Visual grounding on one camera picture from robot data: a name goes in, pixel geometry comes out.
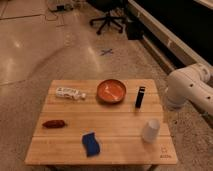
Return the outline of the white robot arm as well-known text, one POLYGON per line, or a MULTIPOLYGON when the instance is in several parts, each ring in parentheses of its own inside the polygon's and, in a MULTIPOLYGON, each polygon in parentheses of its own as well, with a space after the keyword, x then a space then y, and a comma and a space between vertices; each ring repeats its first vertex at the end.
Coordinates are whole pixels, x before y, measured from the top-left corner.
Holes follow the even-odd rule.
POLYGON ((210 69, 202 63, 172 71, 167 77, 166 106, 178 110, 191 101, 213 116, 213 87, 207 84, 210 78, 210 69))

